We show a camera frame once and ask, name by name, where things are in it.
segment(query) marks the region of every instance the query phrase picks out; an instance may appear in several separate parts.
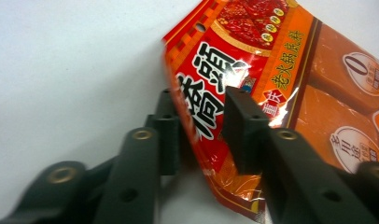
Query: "plastic packaging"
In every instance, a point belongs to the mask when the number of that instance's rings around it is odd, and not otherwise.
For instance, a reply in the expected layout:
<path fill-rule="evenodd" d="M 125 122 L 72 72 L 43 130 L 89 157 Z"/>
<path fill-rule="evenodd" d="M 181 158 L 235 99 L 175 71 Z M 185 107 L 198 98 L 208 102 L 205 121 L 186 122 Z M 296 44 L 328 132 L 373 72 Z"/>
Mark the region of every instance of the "plastic packaging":
<path fill-rule="evenodd" d="M 216 198 L 263 222 L 258 175 L 238 175 L 221 135 L 224 90 L 242 88 L 328 163 L 379 161 L 379 62 L 295 1 L 204 0 L 163 39 L 171 93 Z"/>

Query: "white surface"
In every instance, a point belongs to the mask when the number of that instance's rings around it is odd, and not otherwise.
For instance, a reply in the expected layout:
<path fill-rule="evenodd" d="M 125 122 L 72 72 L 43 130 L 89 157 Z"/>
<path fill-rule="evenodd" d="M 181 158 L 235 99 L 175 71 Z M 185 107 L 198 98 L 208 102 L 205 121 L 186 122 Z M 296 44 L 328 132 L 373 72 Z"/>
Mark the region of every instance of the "white surface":
<path fill-rule="evenodd" d="M 116 155 L 166 87 L 160 39 L 198 0 L 0 1 L 0 218 L 57 161 Z M 300 0 L 379 58 L 379 0 Z M 174 180 L 161 223 L 251 223 L 199 169 Z"/>

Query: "white background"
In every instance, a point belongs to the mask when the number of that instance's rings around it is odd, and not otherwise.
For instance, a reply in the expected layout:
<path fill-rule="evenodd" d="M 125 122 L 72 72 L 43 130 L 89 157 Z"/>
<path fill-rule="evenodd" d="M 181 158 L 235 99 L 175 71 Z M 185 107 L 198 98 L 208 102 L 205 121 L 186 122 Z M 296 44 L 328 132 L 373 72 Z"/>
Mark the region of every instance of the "white background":
<path fill-rule="evenodd" d="M 161 90 L 161 38 L 199 0 L 0 1 L 0 218 L 57 161 L 119 152 Z M 379 0 L 300 0 L 379 58 Z M 199 169 L 176 177 L 161 223 L 251 223 L 215 201 Z"/>

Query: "white oval label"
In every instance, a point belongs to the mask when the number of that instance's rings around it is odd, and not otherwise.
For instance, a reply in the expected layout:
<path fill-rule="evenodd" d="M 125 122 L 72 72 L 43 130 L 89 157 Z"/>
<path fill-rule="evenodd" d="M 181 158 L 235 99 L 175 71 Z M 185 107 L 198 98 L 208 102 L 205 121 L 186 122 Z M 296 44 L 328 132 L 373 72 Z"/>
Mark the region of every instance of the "white oval label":
<path fill-rule="evenodd" d="M 365 93 L 379 96 L 379 63 L 368 55 L 352 52 L 343 56 L 344 65 L 356 85 Z"/>
<path fill-rule="evenodd" d="M 364 132 L 343 126 L 330 137 L 339 163 L 349 173 L 355 173 L 363 161 L 379 161 L 379 147 Z"/>

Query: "red snack package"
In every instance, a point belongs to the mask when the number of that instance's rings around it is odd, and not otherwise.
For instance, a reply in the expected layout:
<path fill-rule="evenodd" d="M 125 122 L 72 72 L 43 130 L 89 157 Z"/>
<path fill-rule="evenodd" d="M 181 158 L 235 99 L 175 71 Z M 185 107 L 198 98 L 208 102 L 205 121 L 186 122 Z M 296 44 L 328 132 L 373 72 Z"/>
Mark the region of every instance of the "red snack package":
<path fill-rule="evenodd" d="M 238 175 L 221 135 L 226 86 L 249 92 L 271 127 L 297 129 L 328 163 L 353 172 L 361 161 L 379 161 L 379 62 L 295 1 L 204 0 L 163 40 L 171 93 L 194 154 L 216 198 L 232 210 L 264 221 L 261 177 Z M 330 70 L 338 68 L 334 80 Z M 313 95 L 325 106 L 309 107 Z M 335 111 L 331 122 L 321 122 L 324 110 Z M 340 111 L 353 117 L 333 122 Z M 363 140 L 354 141 L 359 134 Z"/>

